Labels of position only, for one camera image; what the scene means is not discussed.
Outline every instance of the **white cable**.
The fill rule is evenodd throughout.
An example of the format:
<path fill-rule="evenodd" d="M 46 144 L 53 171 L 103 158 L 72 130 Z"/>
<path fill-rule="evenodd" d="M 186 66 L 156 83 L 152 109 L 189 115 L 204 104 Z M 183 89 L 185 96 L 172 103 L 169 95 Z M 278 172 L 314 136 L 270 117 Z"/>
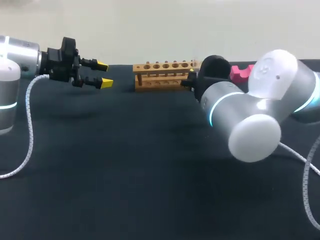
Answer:
<path fill-rule="evenodd" d="M 317 148 L 320 145 L 320 136 L 316 139 L 316 141 L 312 145 L 312 147 L 311 147 L 311 149 L 309 151 L 309 154 L 308 154 L 306 159 L 303 156 L 301 156 L 299 153 L 297 153 L 296 151 L 294 151 L 293 149 L 288 147 L 287 145 L 283 144 L 282 142 L 280 142 L 279 145 L 281 147 L 283 147 L 284 149 L 288 150 L 289 152 L 291 152 L 292 154 L 294 154 L 295 156 L 297 156 L 300 160 L 305 162 L 304 170 L 303 170 L 303 178 L 302 178 L 303 205 L 304 205 L 305 213 L 306 213 L 307 217 L 309 218 L 310 222 L 312 223 L 312 225 L 316 229 L 320 230 L 320 224 L 317 223 L 317 221 L 315 220 L 314 216 L 312 215 L 312 212 L 311 212 L 311 209 L 310 209 L 310 204 L 309 204 L 309 195 L 308 195 L 308 180 L 309 180 L 310 167 L 318 175 L 320 175 L 320 171 L 314 165 L 311 164 L 311 161 L 314 158 L 315 152 L 316 152 Z"/>
<path fill-rule="evenodd" d="M 32 128 L 32 121 L 31 121 L 31 112 L 30 112 L 30 93 L 31 93 L 31 89 L 34 86 L 34 84 L 39 81 L 39 80 L 43 80 L 43 79 L 49 79 L 49 75 L 40 75 L 35 77 L 29 84 L 28 88 L 26 89 L 26 94 L 25 94 L 25 108 L 26 108 L 26 118 L 27 118 L 27 123 L 28 123 L 28 128 L 29 128 L 29 149 L 28 152 L 26 154 L 26 157 L 24 159 L 24 161 L 22 162 L 22 164 L 16 169 L 13 170 L 12 172 L 9 172 L 7 174 L 3 174 L 0 175 L 0 179 L 5 179 L 5 178 L 9 178 L 15 174 L 17 174 L 18 172 L 20 172 L 25 166 L 26 164 L 29 162 L 29 159 L 31 157 L 32 154 L 32 150 L 34 148 L 34 131 Z"/>
<path fill-rule="evenodd" d="M 279 145 L 281 147 L 283 147 L 285 150 L 289 151 L 290 153 L 292 153 L 293 155 L 295 155 L 298 159 L 300 159 L 301 161 L 303 161 L 304 163 L 307 162 L 307 159 L 305 159 L 303 156 L 301 156 L 299 153 L 297 153 L 295 150 L 293 150 L 292 148 L 288 147 L 287 145 L 283 144 L 282 142 L 279 143 Z M 312 168 L 313 171 L 315 171 L 316 174 L 318 174 L 320 176 L 320 170 L 318 168 L 316 168 L 314 165 L 312 165 L 310 163 L 310 167 Z"/>

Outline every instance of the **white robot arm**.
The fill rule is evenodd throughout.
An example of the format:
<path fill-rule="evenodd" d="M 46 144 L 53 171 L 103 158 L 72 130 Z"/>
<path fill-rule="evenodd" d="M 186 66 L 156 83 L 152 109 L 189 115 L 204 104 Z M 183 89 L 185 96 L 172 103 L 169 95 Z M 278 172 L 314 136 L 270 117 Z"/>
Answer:
<path fill-rule="evenodd" d="M 259 59 L 249 76 L 248 93 L 227 80 L 229 63 L 215 57 L 211 66 L 224 66 L 224 79 L 206 77 L 200 69 L 198 80 L 211 83 L 195 95 L 236 159 L 256 162 L 272 154 L 280 143 L 280 124 L 289 116 L 302 123 L 320 121 L 320 73 L 291 53 L 273 50 Z"/>

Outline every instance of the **table surface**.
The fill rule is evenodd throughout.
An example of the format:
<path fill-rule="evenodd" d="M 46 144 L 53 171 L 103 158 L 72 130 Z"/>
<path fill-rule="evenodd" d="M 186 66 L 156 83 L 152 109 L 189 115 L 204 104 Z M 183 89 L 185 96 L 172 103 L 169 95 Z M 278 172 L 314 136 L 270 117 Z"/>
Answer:
<path fill-rule="evenodd" d="M 320 71 L 320 60 L 304 62 Z M 300 160 L 277 149 L 265 160 L 240 162 L 222 150 L 192 92 L 134 93 L 132 66 L 111 66 L 105 76 L 114 79 L 111 89 L 34 86 L 31 160 L 0 180 L 3 239 L 320 238 L 305 214 Z M 0 136 L 1 173 L 27 153 L 29 82 L 21 81 L 13 130 Z M 303 156 L 319 134 L 318 125 L 282 124 L 282 142 Z M 312 172 L 318 221 L 319 186 Z"/>

